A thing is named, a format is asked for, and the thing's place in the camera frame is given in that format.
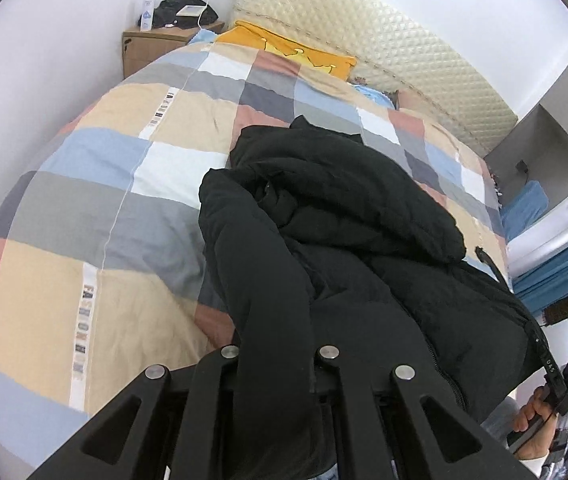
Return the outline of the black puffer jacket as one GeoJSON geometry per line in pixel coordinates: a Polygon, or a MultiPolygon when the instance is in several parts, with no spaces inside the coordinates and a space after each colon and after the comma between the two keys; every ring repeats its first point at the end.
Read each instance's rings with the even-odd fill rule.
{"type": "Polygon", "coordinates": [[[372,378],[401,364],[483,422],[541,365],[534,318],[465,261],[440,204],[361,136],[298,117],[241,131],[201,182],[209,281],[241,345],[231,479],[308,479],[334,465],[312,359],[331,344],[372,378]]]}

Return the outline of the blue curtain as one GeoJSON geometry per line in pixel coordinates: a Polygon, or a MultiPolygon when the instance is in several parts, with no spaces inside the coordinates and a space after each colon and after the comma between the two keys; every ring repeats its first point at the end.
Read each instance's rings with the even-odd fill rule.
{"type": "Polygon", "coordinates": [[[515,296],[534,315],[568,296],[568,247],[513,281],[515,296]]]}

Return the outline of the checkered patchwork duvet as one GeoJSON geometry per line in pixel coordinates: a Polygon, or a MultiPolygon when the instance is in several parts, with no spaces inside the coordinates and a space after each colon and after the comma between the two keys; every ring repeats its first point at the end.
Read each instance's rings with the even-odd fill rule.
{"type": "Polygon", "coordinates": [[[195,44],[102,96],[0,206],[0,479],[24,479],[146,366],[196,363],[231,323],[205,281],[198,190],[250,125],[362,136],[506,264],[482,158],[417,110],[278,54],[195,44]]]}

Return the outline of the blue hanging towel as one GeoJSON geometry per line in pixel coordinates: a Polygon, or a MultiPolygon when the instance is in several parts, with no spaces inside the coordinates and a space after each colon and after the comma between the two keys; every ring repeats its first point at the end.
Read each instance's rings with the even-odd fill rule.
{"type": "Polygon", "coordinates": [[[529,229],[549,209],[549,197],[537,180],[527,182],[520,192],[501,208],[500,216],[507,242],[529,229]]]}

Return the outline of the grey white wardrobe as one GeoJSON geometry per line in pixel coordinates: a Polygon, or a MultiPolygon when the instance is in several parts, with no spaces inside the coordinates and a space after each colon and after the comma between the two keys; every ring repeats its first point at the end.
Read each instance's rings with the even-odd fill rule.
{"type": "Polygon", "coordinates": [[[506,245],[508,271],[516,278],[568,247],[568,65],[486,162],[501,208],[531,180],[549,197],[544,216],[506,245]]]}

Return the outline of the pink pillow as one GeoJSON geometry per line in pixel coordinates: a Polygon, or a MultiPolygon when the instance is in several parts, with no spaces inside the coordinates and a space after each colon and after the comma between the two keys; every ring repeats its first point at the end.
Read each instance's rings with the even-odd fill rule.
{"type": "Polygon", "coordinates": [[[438,110],[433,107],[425,98],[420,96],[417,92],[409,89],[400,89],[397,91],[397,101],[399,110],[412,110],[417,114],[435,119],[438,115],[438,110]]]}

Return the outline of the light blue pillow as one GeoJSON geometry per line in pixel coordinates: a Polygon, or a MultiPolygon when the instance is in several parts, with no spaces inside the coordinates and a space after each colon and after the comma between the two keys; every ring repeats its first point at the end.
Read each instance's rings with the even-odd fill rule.
{"type": "Polygon", "coordinates": [[[375,104],[384,106],[388,108],[388,110],[395,110],[395,100],[388,92],[376,90],[369,86],[365,86],[365,84],[352,84],[352,88],[375,104]]]}

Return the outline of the wooden nightstand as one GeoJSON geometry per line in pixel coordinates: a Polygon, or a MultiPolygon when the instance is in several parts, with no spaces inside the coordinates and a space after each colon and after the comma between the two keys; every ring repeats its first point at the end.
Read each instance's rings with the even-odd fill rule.
{"type": "Polygon", "coordinates": [[[186,46],[198,27],[162,27],[142,32],[138,27],[124,30],[121,38],[123,78],[175,49],[186,46]]]}

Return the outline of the yellow crown pillow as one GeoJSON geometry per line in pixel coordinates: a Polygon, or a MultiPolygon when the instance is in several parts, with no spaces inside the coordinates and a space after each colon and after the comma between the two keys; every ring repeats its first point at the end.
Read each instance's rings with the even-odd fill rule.
{"type": "Polygon", "coordinates": [[[357,66],[353,56],[339,55],[301,44],[301,42],[282,36],[270,29],[238,20],[235,26],[215,38],[221,44],[238,44],[287,58],[302,66],[315,68],[346,81],[351,70],[357,66]]]}

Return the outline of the white spray bottle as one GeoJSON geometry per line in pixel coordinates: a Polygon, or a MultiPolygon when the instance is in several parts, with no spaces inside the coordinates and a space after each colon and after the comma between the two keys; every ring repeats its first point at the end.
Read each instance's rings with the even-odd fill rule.
{"type": "Polygon", "coordinates": [[[153,29],[155,0],[144,0],[142,14],[140,14],[139,30],[149,32],[153,29]]]}

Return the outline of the black bag on nightstand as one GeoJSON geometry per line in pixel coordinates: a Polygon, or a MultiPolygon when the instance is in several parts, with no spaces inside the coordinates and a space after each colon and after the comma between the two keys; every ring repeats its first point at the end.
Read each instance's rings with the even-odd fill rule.
{"type": "Polygon", "coordinates": [[[218,13],[203,0],[162,0],[154,10],[153,27],[198,28],[213,24],[218,18],[218,13]]]}

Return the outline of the white device on bag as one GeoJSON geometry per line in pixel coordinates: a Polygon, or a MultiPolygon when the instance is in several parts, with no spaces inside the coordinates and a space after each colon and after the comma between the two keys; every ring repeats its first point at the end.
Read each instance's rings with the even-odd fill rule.
{"type": "Polygon", "coordinates": [[[183,6],[180,10],[175,13],[176,16],[179,18],[199,18],[203,11],[206,10],[206,4],[200,4],[200,6],[196,6],[195,4],[188,4],[187,6],[183,6]]]}

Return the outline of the cream quilted headboard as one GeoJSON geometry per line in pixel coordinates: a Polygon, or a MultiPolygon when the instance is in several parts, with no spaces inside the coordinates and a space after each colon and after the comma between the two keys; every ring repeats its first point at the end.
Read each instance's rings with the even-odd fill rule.
{"type": "Polygon", "coordinates": [[[379,0],[235,0],[231,17],[357,59],[350,79],[397,96],[417,92],[434,119],[477,154],[512,131],[516,114],[488,80],[437,35],[379,0]]]}

